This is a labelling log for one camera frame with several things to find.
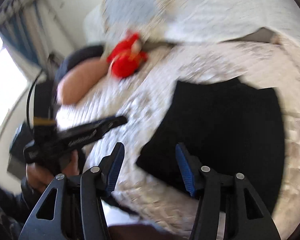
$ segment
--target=hand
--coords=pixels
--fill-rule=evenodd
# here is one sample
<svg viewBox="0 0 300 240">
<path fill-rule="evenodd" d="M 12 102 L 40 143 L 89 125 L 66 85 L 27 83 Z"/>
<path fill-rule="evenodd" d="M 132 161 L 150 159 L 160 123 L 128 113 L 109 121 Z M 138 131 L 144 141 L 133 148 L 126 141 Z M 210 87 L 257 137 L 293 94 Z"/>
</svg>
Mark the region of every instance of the hand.
<svg viewBox="0 0 300 240">
<path fill-rule="evenodd" d="M 77 151 L 72 152 L 70 163 L 63 169 L 62 173 L 67 177 L 79 175 Z M 47 186 L 54 178 L 48 169 L 37 163 L 27 164 L 26 177 L 29 186 L 40 193 L 43 193 L 46 190 Z"/>
</svg>

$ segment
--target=blue curtain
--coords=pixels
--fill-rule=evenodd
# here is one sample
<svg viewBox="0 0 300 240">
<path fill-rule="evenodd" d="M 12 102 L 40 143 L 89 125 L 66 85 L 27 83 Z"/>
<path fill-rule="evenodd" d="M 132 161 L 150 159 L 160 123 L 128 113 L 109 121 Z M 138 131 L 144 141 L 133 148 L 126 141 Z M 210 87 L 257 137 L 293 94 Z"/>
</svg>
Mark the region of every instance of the blue curtain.
<svg viewBox="0 0 300 240">
<path fill-rule="evenodd" d="M 48 62 L 49 38 L 39 10 L 40 0 L 13 0 L 0 12 L 0 36 L 29 62 L 43 68 L 53 78 Z"/>
</svg>

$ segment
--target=white bedsheet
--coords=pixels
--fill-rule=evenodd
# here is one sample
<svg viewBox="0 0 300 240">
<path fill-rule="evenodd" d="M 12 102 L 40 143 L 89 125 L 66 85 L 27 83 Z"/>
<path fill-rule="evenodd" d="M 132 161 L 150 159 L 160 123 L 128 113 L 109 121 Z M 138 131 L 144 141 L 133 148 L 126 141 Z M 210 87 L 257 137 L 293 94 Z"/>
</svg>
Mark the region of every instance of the white bedsheet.
<svg viewBox="0 0 300 240">
<path fill-rule="evenodd" d="M 295 56 L 288 50 L 291 48 L 293 43 L 285 47 L 244 41 L 183 46 L 171 51 L 158 48 L 150 53 L 149 62 L 138 74 L 121 82 L 105 77 L 77 106 L 63 106 L 57 116 L 59 128 L 113 114 L 126 115 L 127 125 L 111 130 L 94 145 L 86 168 L 98 165 L 121 141 L 126 155 L 114 198 L 143 218 L 189 236 L 197 201 L 135 165 L 141 147 L 149 141 L 170 106 L 175 81 L 214 83 L 243 75 L 244 82 L 256 87 L 277 87 L 285 113 L 287 160 L 273 218 L 282 239 L 287 239 L 300 222 L 300 63 L 295 62 Z"/>
<path fill-rule="evenodd" d="M 89 43 L 111 46 L 128 28 L 153 40 L 220 42 L 262 27 L 300 46 L 300 8 L 294 0 L 105 0 L 84 22 Z"/>
</svg>

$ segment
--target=beige pillow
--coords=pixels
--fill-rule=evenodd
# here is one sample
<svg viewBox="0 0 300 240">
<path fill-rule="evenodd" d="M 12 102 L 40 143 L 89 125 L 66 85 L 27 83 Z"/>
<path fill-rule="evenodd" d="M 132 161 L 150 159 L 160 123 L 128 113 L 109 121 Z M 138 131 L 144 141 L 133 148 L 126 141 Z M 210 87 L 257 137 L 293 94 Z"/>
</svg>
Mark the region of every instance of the beige pillow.
<svg viewBox="0 0 300 240">
<path fill-rule="evenodd" d="M 109 64 L 99 57 L 90 58 L 71 69 L 60 81 L 57 101 L 61 105 L 78 103 L 107 74 Z"/>
</svg>

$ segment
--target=curtain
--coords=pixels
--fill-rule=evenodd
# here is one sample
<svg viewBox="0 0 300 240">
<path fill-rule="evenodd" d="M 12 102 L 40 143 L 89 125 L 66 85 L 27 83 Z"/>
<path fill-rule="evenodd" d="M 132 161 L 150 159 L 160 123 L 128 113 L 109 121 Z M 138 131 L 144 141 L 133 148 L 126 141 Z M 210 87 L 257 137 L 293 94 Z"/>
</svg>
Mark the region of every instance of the curtain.
<svg viewBox="0 0 300 240">
<path fill-rule="evenodd" d="M 0 36 L 18 67 L 30 80 L 38 68 L 49 78 L 55 68 L 48 61 L 50 38 L 40 16 L 41 0 L 13 0 L 0 11 Z"/>
</svg>

